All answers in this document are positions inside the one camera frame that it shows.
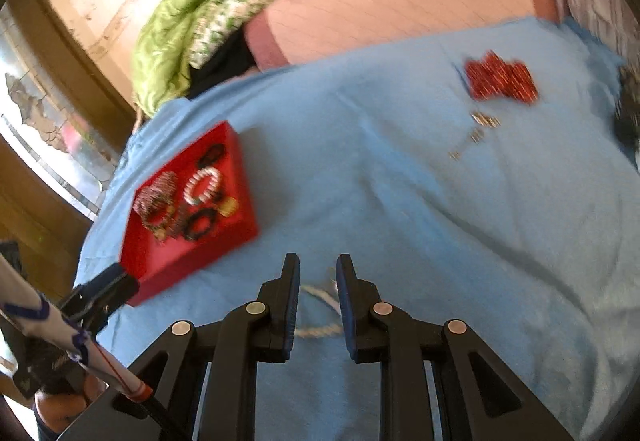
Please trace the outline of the person's left hand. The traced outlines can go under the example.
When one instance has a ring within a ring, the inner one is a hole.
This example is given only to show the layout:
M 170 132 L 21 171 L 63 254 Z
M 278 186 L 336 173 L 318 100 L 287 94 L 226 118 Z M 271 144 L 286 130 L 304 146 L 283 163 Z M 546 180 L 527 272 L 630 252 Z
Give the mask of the person's left hand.
M 35 410 L 40 421 L 53 433 L 59 435 L 105 390 L 106 385 L 103 381 L 87 375 L 84 387 L 79 393 L 48 395 L 38 391 L 35 397 Z

